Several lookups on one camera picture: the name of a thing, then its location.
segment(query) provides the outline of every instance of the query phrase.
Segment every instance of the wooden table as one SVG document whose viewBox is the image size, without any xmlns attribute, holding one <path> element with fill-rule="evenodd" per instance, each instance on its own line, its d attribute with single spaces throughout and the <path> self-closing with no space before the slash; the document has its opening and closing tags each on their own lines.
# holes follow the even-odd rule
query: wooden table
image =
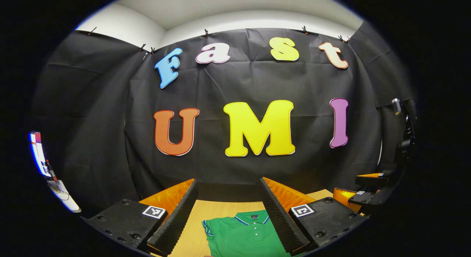
<svg viewBox="0 0 471 257">
<path fill-rule="evenodd" d="M 332 197 L 332 193 L 325 189 L 309 193 L 308 195 L 316 200 Z M 235 216 L 239 212 L 264 209 L 265 207 L 262 202 L 231 203 L 196 200 L 180 239 L 169 257 L 204 257 L 211 255 L 206 240 L 205 229 L 201 225 L 203 220 Z"/>
</svg>

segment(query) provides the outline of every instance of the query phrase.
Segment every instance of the shirt collar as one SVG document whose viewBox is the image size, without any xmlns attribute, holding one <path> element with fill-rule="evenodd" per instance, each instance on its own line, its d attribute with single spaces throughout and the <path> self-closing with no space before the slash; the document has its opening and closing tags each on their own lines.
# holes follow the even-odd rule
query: shirt collar
<svg viewBox="0 0 471 257">
<path fill-rule="evenodd" d="M 252 219 L 251 215 L 259 215 L 257 219 Z M 254 222 L 258 222 L 260 224 L 265 224 L 269 220 L 269 215 L 266 213 L 266 210 L 261 211 L 254 211 L 254 212 L 244 212 L 244 213 L 237 213 L 234 217 L 235 219 L 239 220 L 244 225 L 250 225 Z"/>
</svg>

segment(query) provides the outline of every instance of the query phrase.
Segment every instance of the letter f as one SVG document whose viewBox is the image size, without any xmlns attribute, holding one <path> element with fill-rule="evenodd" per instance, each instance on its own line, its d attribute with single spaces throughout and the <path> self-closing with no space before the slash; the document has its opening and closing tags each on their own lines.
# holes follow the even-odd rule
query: letter f
<svg viewBox="0 0 471 257">
<path fill-rule="evenodd" d="M 180 48 L 175 48 L 157 64 L 155 64 L 155 68 L 159 70 L 160 79 L 162 80 L 162 82 L 160 82 L 161 89 L 165 88 L 165 86 L 178 77 L 178 72 L 173 72 L 172 67 L 178 68 L 180 66 L 180 61 L 176 56 L 181 53 L 182 50 Z"/>
</svg>

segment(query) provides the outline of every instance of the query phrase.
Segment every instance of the letter m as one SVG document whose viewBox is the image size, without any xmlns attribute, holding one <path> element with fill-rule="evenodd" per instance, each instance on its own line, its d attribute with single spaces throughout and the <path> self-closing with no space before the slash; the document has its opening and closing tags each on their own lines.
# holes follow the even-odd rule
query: letter m
<svg viewBox="0 0 471 257">
<path fill-rule="evenodd" d="M 273 101 L 268 106 L 260 123 L 252 109 L 245 102 L 234 102 L 224 106 L 224 112 L 230 119 L 230 146 L 227 156 L 246 156 L 244 138 L 249 142 L 255 155 L 259 155 L 270 135 L 270 145 L 266 153 L 270 156 L 289 155 L 294 153 L 291 144 L 290 114 L 293 109 L 291 101 Z"/>
</svg>

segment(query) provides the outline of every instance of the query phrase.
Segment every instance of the black fabric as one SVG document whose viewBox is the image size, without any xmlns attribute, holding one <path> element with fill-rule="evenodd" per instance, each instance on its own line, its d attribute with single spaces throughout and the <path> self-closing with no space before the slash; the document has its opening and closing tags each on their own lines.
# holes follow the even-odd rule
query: black fabric
<svg viewBox="0 0 471 257">
<path fill-rule="evenodd" d="M 378 107 L 391 104 L 395 98 L 417 99 L 405 64 L 368 22 L 361 24 L 349 44 L 368 72 Z"/>
<path fill-rule="evenodd" d="M 34 93 L 32 123 L 69 193 L 94 215 L 138 200 L 124 148 L 128 83 L 145 52 L 100 34 L 73 32 L 49 58 Z"/>
<path fill-rule="evenodd" d="M 296 43 L 296 61 L 276 61 L 270 54 L 272 37 L 288 37 Z M 197 64 L 195 57 L 209 43 L 225 42 L 231 59 L 223 64 Z M 331 42 L 350 64 L 333 66 L 318 46 Z M 178 78 L 160 89 L 154 65 L 175 48 Z M 256 180 L 269 177 L 304 193 L 343 187 L 356 190 L 355 176 L 375 172 L 380 152 L 380 117 L 368 73 L 353 49 L 333 37 L 304 34 L 289 29 L 236 29 L 187 39 L 147 55 L 131 80 L 126 113 L 126 140 L 133 155 L 130 167 L 136 175 L 153 175 L 164 188 L 194 177 L 202 183 L 200 199 L 257 201 Z M 333 110 L 329 101 L 344 98 L 347 110 L 346 146 L 332 149 Z M 243 101 L 261 121 L 268 105 L 277 99 L 292 101 L 291 139 L 296 152 L 287 156 L 228 157 L 229 116 L 223 108 Z M 198 108 L 193 148 L 183 156 L 168 156 L 155 146 L 153 114 L 171 110 L 170 141 L 180 142 L 182 119 L 178 112 Z M 229 190 L 246 190 L 228 192 Z M 152 191 L 138 190 L 141 198 Z"/>
</svg>

